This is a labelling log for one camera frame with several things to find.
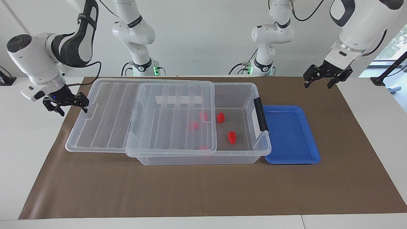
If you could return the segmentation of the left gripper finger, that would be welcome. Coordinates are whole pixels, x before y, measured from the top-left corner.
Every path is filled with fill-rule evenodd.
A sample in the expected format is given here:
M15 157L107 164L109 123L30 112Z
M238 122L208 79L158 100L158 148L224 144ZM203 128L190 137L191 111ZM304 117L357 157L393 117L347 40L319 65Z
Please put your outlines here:
M319 70L320 68L317 67L316 65L312 64L310 67L305 71L303 74L304 78L304 87L308 88L312 82L319 80L320 75L319 75Z
M328 88L331 89L338 82L345 82L351 74L352 74L351 68L347 68L345 71L343 71L340 74L333 74L333 77L328 82Z

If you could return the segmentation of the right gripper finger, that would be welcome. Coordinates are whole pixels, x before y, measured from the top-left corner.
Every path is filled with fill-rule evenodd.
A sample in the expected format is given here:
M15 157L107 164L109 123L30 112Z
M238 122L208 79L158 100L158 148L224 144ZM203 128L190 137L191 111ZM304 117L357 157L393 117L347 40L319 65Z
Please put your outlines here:
M80 107L84 113L88 112L89 99L82 92L76 94L76 106Z
M60 102L54 103L51 100L44 100L44 106L49 112L53 111L59 113L60 115L65 115L65 112L61 108L61 105L62 104Z

